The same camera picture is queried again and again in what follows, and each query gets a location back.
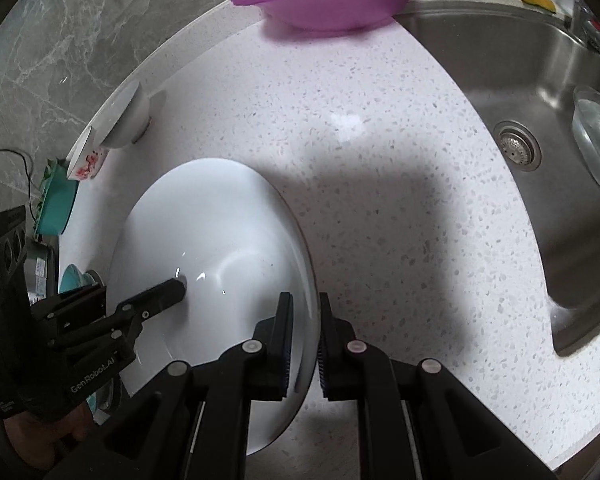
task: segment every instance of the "screw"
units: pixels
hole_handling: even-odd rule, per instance
[[[437,374],[442,370],[442,365],[435,359],[424,359],[422,361],[422,370],[428,374]]]
[[[167,373],[172,377],[180,377],[187,373],[189,365],[184,361],[174,361],[167,367]]]
[[[248,341],[242,343],[242,349],[247,354],[256,354],[257,352],[262,350],[262,343],[257,339],[249,339]]]
[[[361,354],[362,352],[366,352],[366,343],[353,339],[347,343],[347,349],[353,354]]]

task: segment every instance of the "sink basin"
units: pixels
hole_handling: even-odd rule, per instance
[[[534,10],[444,2],[396,19],[451,75],[500,146],[556,303],[554,348],[575,351],[600,331],[600,186],[571,130],[573,91],[582,84],[600,92],[600,56]]]

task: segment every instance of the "sink strainer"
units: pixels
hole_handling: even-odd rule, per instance
[[[522,124],[515,121],[497,123],[493,136],[502,154],[522,171],[536,170],[542,160],[540,146]]]

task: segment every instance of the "speckled quartz countertop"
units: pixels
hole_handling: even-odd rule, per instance
[[[600,336],[552,348],[542,264],[513,178],[452,79],[399,25],[315,38],[224,5],[130,76],[152,122],[80,184],[61,237],[106,278],[129,211],[188,160],[239,160],[270,180],[307,238],[318,286],[361,339],[436,357],[549,466],[600,429]],[[317,380],[247,476],[357,477],[352,403]]]

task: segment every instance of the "white bowl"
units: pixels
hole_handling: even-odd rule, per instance
[[[109,150],[102,146],[96,148],[93,145],[95,134],[95,130],[87,126],[69,151],[66,157],[69,161],[66,170],[69,180],[86,180],[94,177],[102,167]]]
[[[107,313],[127,298],[185,275],[184,301],[144,323],[138,358],[120,373],[136,393],[169,362],[197,365],[250,339],[275,314],[280,292],[293,295],[288,396],[254,402],[247,452],[273,442],[308,391],[320,337],[309,253],[286,203],[260,174],[219,158],[184,164],[138,201],[110,266]]]
[[[138,80],[117,88],[93,116],[96,146],[122,148],[149,126],[149,98]]]

